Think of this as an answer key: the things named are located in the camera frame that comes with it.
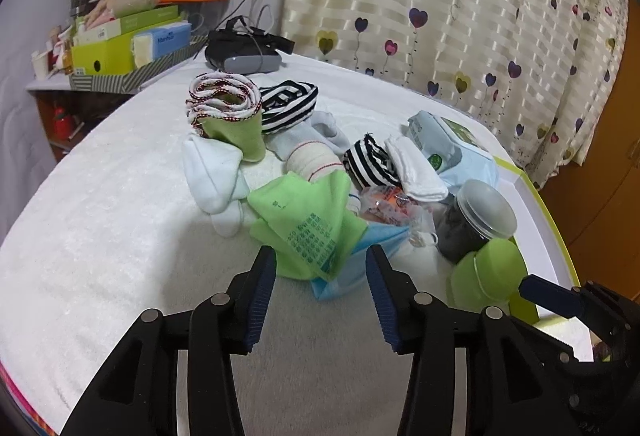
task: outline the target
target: wooden cabinet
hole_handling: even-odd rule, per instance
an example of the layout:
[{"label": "wooden cabinet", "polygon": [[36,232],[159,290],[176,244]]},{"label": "wooden cabinet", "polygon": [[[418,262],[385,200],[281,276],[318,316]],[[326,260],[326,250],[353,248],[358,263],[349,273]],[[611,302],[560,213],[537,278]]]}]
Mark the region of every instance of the wooden cabinet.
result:
[{"label": "wooden cabinet", "polygon": [[629,0],[625,50],[582,167],[540,191],[581,282],[640,294],[640,6]]}]

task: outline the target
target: curtain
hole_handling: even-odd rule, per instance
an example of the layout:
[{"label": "curtain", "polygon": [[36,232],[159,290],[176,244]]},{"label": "curtain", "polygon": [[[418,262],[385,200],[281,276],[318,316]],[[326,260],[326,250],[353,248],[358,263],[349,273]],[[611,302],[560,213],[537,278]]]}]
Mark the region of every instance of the curtain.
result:
[{"label": "curtain", "polygon": [[282,26],[299,54],[474,117],[539,188],[584,160],[627,11],[628,0],[285,0]]}]

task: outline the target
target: white bedspread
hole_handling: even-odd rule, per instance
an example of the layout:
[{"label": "white bedspread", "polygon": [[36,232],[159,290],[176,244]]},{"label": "white bedspread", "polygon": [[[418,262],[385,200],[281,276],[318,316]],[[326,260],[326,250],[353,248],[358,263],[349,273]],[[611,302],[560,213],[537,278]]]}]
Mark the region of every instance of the white bedspread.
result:
[{"label": "white bedspread", "polygon": [[[252,78],[317,84],[318,109],[332,112],[351,141],[371,132],[383,142],[427,109],[463,122],[509,159],[483,126],[434,100],[319,61],[286,63]],[[42,184],[0,248],[0,361],[57,432],[143,310],[195,307],[225,290],[258,251],[246,229],[217,236],[184,179],[184,100],[190,80],[206,70],[203,61],[181,67],[100,124]],[[243,170],[257,188],[281,175],[282,164],[268,152]],[[434,248],[407,246],[394,266],[445,299],[450,265]],[[554,335],[588,352],[583,330],[556,326]],[[260,343],[233,365],[249,435],[388,436],[397,431],[411,356],[396,356],[384,342],[366,286],[319,303],[308,283],[279,278]],[[185,435],[183,372],[178,387]]]}]

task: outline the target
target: wall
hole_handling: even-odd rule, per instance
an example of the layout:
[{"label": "wall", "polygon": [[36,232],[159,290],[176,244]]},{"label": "wall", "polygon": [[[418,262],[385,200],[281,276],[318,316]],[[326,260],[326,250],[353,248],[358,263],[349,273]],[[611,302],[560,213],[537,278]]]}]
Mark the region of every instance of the wall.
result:
[{"label": "wall", "polygon": [[0,4],[0,242],[54,167],[34,99],[24,87],[33,79],[31,52],[44,48],[52,26],[64,24],[68,7],[69,0]]}]

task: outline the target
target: green sock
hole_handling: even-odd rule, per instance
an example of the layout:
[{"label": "green sock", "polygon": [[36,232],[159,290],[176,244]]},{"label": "green sock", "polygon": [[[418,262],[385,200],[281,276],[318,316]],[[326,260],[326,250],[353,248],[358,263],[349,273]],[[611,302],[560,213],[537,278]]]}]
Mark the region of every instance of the green sock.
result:
[{"label": "green sock", "polygon": [[250,234],[276,251],[278,275],[334,278],[367,229],[346,210],[349,176],[335,171],[309,183],[290,172],[247,198],[260,216]]},{"label": "green sock", "polygon": [[264,158],[266,148],[262,139],[262,111],[236,122],[201,118],[200,124],[207,138],[227,142],[240,149],[244,161],[260,161]]}]

